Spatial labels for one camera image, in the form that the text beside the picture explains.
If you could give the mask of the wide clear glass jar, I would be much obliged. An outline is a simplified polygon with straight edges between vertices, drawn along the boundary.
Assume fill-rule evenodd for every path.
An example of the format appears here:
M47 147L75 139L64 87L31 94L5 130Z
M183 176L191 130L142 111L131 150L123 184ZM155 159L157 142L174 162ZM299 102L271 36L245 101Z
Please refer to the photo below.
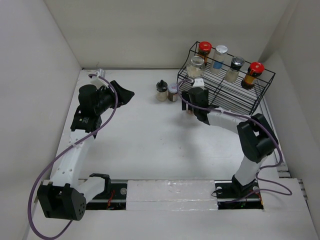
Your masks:
M192 78L201 78L204 75L206 66L205 61L200 56L193 56L186 66L187 75Z

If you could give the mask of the black collar pepper shaker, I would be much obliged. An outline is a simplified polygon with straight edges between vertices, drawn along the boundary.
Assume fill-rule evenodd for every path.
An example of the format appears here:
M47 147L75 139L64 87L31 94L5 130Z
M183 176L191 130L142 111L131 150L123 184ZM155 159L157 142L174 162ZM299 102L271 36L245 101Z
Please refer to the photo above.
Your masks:
M245 63L245 59L241 56L234 56L230 63L230 68L225 74L224 79L229 83L234 83L239 75L242 66Z

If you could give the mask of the red lid chili jar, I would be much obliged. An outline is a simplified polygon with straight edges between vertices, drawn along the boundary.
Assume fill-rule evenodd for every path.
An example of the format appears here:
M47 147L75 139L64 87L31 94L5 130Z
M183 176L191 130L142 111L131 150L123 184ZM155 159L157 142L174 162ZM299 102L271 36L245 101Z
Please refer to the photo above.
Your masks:
M265 67L260 62L252 62L248 69L244 79L241 82L242 88L251 90L255 86L256 79L263 73Z
M204 64L207 65L208 55L211 53L212 44L208 41L201 41L198 44L198 56L203 58Z

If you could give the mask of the silver lid blue label shaker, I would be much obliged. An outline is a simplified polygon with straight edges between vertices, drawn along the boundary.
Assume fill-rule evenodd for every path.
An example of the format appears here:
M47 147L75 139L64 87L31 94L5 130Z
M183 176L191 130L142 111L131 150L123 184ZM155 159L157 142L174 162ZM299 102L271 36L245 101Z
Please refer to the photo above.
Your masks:
M210 71L213 74L219 74L223 66L224 60L228 52L228 47L225 45L217 45L213 54L213 60L210 66Z

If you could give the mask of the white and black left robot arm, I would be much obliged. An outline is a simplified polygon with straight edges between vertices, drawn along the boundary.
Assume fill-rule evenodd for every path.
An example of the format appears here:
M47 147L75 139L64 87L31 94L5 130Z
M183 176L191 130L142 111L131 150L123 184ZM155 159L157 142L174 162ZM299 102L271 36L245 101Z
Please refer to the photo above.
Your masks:
M86 84L79 89L79 105L70 127L71 149L62 155L48 184L40 185L37 190L46 218L79 221L93 198L104 199L113 194L109 175L92 173L84 183L79 183L79 176L97 129L102 125L101 115L108 109L126 105L134 95L115 80L111 81L110 87Z

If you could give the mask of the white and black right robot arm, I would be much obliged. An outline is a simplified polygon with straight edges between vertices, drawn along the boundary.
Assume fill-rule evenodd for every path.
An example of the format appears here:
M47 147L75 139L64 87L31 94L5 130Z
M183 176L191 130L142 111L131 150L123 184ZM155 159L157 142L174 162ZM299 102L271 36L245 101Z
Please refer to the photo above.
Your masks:
M261 113L241 115L210 104L208 90L199 86L181 91L179 96L182 110L191 110L200 122L231 131L239 138L243 159L231 182L214 191L217 197L229 199L233 203L257 194L253 188L264 160L280 149L278 139L265 116Z

